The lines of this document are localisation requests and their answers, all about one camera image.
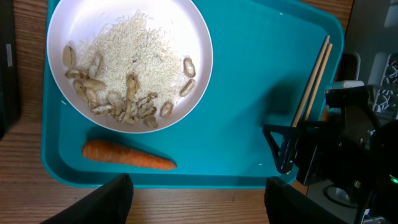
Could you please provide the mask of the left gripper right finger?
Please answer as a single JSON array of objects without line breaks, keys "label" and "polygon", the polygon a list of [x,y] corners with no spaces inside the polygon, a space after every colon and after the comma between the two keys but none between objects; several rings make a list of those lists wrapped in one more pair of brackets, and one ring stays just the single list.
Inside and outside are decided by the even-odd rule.
[{"label": "left gripper right finger", "polygon": [[267,179],[264,204],[270,224],[346,224],[279,177]]}]

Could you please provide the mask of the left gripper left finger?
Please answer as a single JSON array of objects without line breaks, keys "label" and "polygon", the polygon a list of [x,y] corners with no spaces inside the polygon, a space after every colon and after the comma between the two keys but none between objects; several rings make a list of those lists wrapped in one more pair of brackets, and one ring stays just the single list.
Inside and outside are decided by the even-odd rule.
[{"label": "left gripper left finger", "polygon": [[120,174],[62,212],[45,220],[45,224],[124,224],[131,209],[134,186],[128,174]]}]

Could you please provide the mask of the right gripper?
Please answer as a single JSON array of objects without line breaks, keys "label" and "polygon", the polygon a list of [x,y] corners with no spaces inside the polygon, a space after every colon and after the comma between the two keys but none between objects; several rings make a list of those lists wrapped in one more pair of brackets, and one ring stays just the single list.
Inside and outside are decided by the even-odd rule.
[{"label": "right gripper", "polygon": [[331,121],[262,127],[277,171],[297,166],[303,185],[330,180],[354,201],[358,214],[370,209],[397,223],[397,121],[380,123],[368,86],[332,89],[325,96],[330,108],[340,110]]}]

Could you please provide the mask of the wooden chopstick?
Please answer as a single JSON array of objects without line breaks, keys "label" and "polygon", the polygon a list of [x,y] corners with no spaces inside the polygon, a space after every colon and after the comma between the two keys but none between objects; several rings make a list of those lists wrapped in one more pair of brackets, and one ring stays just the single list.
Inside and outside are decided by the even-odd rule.
[{"label": "wooden chopstick", "polygon": [[330,39],[330,36],[329,35],[326,36],[326,38],[324,40],[324,43],[323,43],[323,46],[321,48],[321,51],[320,51],[320,53],[318,55],[317,61],[315,62],[315,66],[314,66],[314,68],[312,70],[312,73],[310,75],[310,78],[308,79],[307,86],[305,87],[305,91],[303,93],[302,99],[301,99],[301,101],[300,101],[300,103],[298,105],[297,111],[296,111],[294,119],[292,121],[292,127],[296,127],[297,126],[297,124],[299,122],[299,119],[300,119],[300,117],[302,115],[302,112],[304,110],[304,107],[305,107],[305,104],[307,102],[308,96],[310,94],[310,91],[312,89],[313,83],[315,81],[315,77],[316,77],[316,75],[318,73],[318,69],[319,69],[320,64],[322,62],[322,58],[323,58],[324,53],[326,51],[326,48],[327,48],[327,46],[329,44],[329,39]]},{"label": "wooden chopstick", "polygon": [[307,120],[307,119],[309,118],[310,112],[311,112],[311,110],[312,110],[312,106],[313,106],[314,101],[315,101],[315,97],[316,97],[316,95],[317,95],[317,92],[318,92],[318,89],[319,89],[319,86],[320,86],[320,82],[321,82],[321,80],[322,80],[322,78],[323,78],[323,74],[324,74],[324,71],[325,71],[325,67],[326,67],[326,65],[327,65],[327,62],[328,62],[328,59],[329,59],[329,56],[330,56],[330,52],[331,52],[331,50],[332,50],[332,47],[333,47],[333,44],[331,44],[331,43],[329,43],[329,44],[327,45],[327,47],[326,47],[326,51],[325,51],[325,53],[324,53],[324,56],[323,56],[322,61],[321,61],[321,64],[320,64],[320,69],[319,69],[319,71],[318,71],[318,74],[317,74],[317,76],[316,76],[315,83],[314,83],[314,85],[313,85],[312,94],[311,94],[310,99],[309,99],[309,101],[308,101],[307,109],[305,110],[304,120]]}]

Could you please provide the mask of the white plate with food scraps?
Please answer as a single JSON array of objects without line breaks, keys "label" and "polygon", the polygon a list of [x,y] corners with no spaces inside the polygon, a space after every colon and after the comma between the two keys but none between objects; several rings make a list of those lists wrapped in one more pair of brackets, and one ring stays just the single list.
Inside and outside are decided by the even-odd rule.
[{"label": "white plate with food scraps", "polygon": [[213,44],[192,1],[61,0],[50,13],[47,58],[59,90],[86,119],[151,133],[202,99]]}]

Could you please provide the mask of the grey dishwasher rack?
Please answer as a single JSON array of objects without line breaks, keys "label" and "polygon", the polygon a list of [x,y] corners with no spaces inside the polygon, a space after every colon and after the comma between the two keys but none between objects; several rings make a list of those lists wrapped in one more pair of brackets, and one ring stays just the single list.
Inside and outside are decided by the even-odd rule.
[{"label": "grey dishwasher rack", "polygon": [[355,0],[345,54],[357,60],[356,79],[376,86],[373,111],[386,123],[397,119],[397,0]]}]

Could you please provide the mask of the orange carrot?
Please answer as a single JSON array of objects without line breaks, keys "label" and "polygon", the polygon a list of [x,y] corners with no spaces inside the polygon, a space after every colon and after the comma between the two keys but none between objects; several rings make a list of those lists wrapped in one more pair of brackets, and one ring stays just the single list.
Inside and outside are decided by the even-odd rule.
[{"label": "orange carrot", "polygon": [[98,162],[157,170],[177,168],[171,160],[105,140],[87,141],[82,147],[82,154],[84,158]]}]

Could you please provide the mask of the teal serving tray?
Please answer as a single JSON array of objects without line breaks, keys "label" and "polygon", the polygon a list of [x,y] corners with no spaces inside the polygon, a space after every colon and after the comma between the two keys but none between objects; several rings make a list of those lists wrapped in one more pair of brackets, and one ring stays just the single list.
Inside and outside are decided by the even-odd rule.
[{"label": "teal serving tray", "polygon": [[[206,92],[182,120],[132,134],[86,118],[55,79],[57,43],[47,44],[41,158],[56,180],[97,187],[127,173],[137,188],[261,189],[278,174],[262,133],[264,122],[288,125],[323,41],[332,50],[320,84],[329,88],[344,48],[332,14],[300,1],[196,1],[213,46]],[[85,159],[81,149],[105,139],[167,157],[171,171]]]}]

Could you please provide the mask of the black tray bin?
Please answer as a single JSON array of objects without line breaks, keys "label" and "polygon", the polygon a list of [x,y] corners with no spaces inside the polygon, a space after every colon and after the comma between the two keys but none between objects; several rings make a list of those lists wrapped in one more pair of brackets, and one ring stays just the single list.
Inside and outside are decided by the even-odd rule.
[{"label": "black tray bin", "polygon": [[1,0],[1,139],[21,116],[13,0]]}]

